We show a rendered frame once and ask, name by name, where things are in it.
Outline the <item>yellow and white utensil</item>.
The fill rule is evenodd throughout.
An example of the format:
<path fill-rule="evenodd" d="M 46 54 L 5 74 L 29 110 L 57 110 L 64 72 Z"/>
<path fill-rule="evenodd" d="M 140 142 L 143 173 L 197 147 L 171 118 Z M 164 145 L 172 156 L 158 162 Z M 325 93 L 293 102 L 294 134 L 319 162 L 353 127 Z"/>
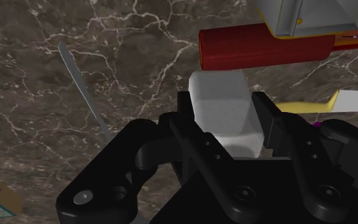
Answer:
<path fill-rule="evenodd" d="M 358 112 L 358 90 L 337 90 L 326 103 L 278 102 L 279 110 L 288 113 L 349 113 Z"/>

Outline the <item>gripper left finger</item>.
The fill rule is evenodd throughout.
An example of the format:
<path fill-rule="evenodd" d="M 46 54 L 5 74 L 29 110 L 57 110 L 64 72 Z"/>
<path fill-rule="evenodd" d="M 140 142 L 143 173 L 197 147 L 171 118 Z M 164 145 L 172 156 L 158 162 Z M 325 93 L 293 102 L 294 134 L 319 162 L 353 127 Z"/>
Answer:
<path fill-rule="evenodd" d="M 60 193 L 60 224 L 133 224 L 137 196 L 159 165 L 172 164 L 181 189 L 150 224 L 255 224 L 261 207 L 240 164 L 194 121 L 189 92 L 157 122 L 129 122 Z"/>

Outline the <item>grey table knife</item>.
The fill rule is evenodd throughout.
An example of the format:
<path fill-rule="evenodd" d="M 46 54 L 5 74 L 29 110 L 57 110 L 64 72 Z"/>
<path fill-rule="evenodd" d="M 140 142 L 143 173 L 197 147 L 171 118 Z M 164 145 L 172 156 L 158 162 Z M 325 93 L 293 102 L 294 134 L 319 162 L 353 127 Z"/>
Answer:
<path fill-rule="evenodd" d="M 92 112 L 93 116 L 97 120 L 101 131 L 105 135 L 107 142 L 110 142 L 112 140 L 112 135 L 105 123 L 105 121 L 102 119 L 98 108 L 96 107 L 93 98 L 89 94 L 87 87 L 85 85 L 84 79 L 78 69 L 78 66 L 76 64 L 76 61 L 74 57 L 71 55 L 70 51 L 66 47 L 64 42 L 60 42 L 58 45 L 59 54 L 64 61 L 64 64 L 69 71 L 69 74 L 71 75 L 73 81 L 75 82 L 79 92 L 83 96 L 85 102 L 87 103 L 88 107 L 90 108 L 90 111 Z"/>

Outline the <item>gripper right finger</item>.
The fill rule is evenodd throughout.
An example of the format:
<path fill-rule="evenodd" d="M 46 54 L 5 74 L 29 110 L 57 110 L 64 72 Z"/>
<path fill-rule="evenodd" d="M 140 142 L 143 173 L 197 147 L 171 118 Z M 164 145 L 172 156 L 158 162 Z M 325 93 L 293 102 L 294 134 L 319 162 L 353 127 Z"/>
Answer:
<path fill-rule="evenodd" d="M 264 92 L 253 92 L 252 101 L 265 148 L 293 162 L 312 223 L 358 224 L 358 127 L 338 119 L 316 127 L 279 110 Z"/>

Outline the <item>white rounded block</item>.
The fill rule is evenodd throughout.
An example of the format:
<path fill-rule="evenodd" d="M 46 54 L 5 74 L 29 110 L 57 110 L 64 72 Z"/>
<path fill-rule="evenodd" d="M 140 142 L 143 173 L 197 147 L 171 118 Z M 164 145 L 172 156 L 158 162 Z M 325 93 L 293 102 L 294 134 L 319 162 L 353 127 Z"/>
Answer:
<path fill-rule="evenodd" d="M 204 132 L 213 134 L 233 158 L 259 157 L 265 137 L 241 70 L 194 72 L 188 91 Z"/>

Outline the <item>grey and yellow box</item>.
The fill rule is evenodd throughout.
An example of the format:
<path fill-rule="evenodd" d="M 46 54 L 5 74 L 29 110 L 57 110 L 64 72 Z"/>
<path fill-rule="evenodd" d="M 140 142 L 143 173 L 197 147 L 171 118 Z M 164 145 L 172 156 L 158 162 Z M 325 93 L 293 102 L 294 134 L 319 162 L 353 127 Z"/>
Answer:
<path fill-rule="evenodd" d="M 276 38 L 358 31 L 358 0 L 254 0 Z"/>

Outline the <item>red cylinder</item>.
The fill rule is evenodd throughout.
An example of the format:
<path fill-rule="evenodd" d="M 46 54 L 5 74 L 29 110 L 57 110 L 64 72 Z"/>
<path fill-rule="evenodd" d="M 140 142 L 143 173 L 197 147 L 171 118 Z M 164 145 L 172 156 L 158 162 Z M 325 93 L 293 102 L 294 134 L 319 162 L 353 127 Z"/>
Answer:
<path fill-rule="evenodd" d="M 274 66 L 325 59 L 335 36 L 279 39 L 265 24 L 201 30 L 198 45 L 206 71 Z"/>

